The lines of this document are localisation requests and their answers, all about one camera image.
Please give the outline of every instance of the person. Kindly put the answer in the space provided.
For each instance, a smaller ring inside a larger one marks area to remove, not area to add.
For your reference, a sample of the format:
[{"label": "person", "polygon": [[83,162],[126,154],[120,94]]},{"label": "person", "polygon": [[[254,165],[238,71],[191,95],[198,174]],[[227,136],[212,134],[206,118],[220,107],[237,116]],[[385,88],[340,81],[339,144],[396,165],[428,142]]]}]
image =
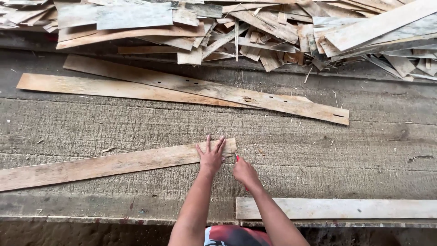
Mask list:
[{"label": "person", "polygon": [[206,138],[205,153],[196,145],[200,155],[200,170],[185,198],[168,245],[309,246],[300,231],[263,188],[255,169],[243,157],[235,163],[233,174],[252,194],[267,234],[237,225],[214,225],[205,228],[212,181],[222,166],[226,139],[222,136],[212,150],[210,145],[210,135]]}]

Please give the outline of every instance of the left hand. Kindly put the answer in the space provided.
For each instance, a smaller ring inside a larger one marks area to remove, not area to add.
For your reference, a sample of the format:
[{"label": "left hand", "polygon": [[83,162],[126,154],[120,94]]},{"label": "left hand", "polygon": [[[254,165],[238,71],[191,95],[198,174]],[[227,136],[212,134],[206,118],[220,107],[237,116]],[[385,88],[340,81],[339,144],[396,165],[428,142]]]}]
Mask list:
[{"label": "left hand", "polygon": [[217,145],[211,151],[211,136],[206,137],[206,152],[203,153],[199,145],[196,144],[197,152],[200,155],[200,171],[207,171],[211,175],[215,175],[222,166],[223,150],[226,146],[225,136],[222,136]]}]

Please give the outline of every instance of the red utility knife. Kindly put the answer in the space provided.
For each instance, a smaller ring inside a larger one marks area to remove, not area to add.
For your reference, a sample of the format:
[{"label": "red utility knife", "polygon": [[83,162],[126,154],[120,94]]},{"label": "red utility knife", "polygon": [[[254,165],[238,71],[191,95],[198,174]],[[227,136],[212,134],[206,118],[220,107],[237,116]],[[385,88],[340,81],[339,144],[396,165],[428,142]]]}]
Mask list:
[{"label": "red utility knife", "polygon": [[240,157],[237,155],[237,153],[235,153],[235,157],[237,158],[237,161],[240,160]]}]

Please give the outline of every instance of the hand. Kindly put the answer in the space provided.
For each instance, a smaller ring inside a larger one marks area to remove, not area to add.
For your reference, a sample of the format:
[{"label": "hand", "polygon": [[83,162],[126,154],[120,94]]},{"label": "hand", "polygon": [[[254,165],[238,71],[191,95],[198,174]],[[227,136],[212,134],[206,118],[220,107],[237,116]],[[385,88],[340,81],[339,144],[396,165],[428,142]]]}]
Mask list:
[{"label": "hand", "polygon": [[235,179],[246,186],[250,192],[263,188],[263,185],[258,178],[258,173],[255,171],[252,165],[246,162],[241,156],[235,163],[233,174]]},{"label": "hand", "polygon": [[226,146],[225,136],[222,136],[218,141],[217,145],[214,147],[214,150],[211,151],[211,136],[208,134],[206,137],[206,152],[203,153],[200,149],[199,145],[196,144],[197,152],[200,155],[200,171],[207,172],[214,176],[220,167],[222,166],[222,157],[223,150]]}]

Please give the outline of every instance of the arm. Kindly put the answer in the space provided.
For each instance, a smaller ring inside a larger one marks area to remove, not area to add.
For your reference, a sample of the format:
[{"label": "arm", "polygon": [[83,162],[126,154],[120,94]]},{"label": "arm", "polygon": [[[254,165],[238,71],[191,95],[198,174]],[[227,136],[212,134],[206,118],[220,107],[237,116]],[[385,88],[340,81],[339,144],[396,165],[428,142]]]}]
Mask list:
[{"label": "arm", "polygon": [[196,149],[200,155],[200,170],[196,180],[188,191],[179,217],[171,231],[169,246],[203,245],[205,227],[211,198],[212,180],[222,166],[222,153],[226,145],[225,136],[210,150],[211,137],[206,138],[206,152]]},{"label": "arm", "polygon": [[240,157],[233,172],[235,178],[253,195],[264,227],[274,246],[309,246],[293,222],[264,190],[257,172],[250,163]]}]

